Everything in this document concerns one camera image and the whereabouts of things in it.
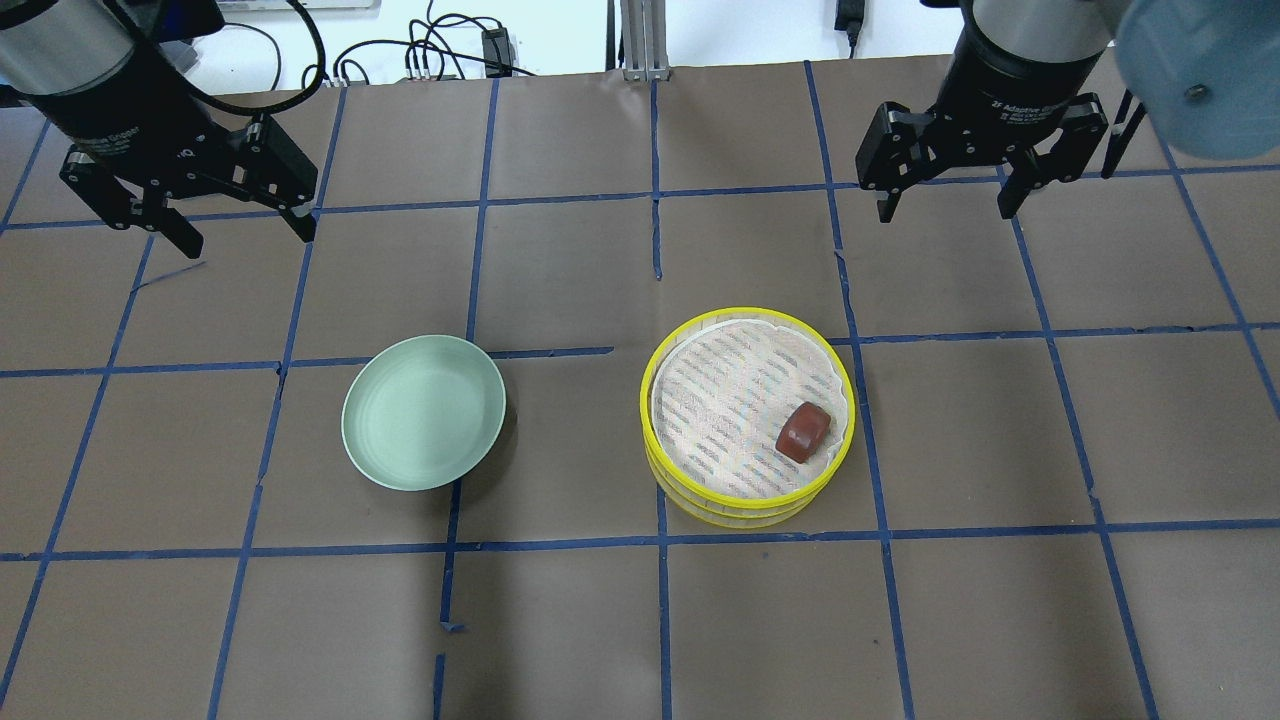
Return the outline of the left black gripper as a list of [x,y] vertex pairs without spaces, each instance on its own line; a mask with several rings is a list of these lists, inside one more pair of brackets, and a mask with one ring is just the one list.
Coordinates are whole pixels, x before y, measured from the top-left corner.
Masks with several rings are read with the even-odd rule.
[[63,182],[108,225],[140,227],[200,260],[204,236],[174,201],[224,195],[280,214],[311,243],[317,168],[270,110],[228,129],[154,47],[133,40],[84,60],[20,51],[20,96],[70,141]]

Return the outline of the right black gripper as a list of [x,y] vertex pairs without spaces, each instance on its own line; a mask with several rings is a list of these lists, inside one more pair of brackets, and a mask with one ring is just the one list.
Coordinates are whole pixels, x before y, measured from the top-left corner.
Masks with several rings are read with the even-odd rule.
[[1005,220],[1030,191],[1078,179],[1108,123],[1098,96],[1082,92],[1102,54],[1033,59],[965,26],[933,105],[916,113],[882,102],[856,152],[879,222],[891,223],[902,192],[951,169],[1010,165],[997,196]]

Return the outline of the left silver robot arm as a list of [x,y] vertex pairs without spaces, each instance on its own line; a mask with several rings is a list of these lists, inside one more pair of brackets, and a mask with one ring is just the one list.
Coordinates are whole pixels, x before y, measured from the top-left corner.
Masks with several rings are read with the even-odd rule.
[[200,258],[174,201],[221,195],[314,241],[319,172],[276,120],[319,91],[238,106],[191,83],[119,1],[5,1],[3,78],[69,140],[63,183],[105,224]]

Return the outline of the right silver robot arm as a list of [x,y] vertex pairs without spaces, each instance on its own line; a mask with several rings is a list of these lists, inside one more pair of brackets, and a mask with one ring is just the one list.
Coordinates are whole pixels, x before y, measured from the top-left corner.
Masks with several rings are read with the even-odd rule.
[[1143,120],[1194,158],[1277,146],[1275,1],[961,1],[963,32],[933,105],[883,102],[855,156],[891,222],[902,193],[947,170],[1009,167],[1002,218],[1082,177],[1111,176]]

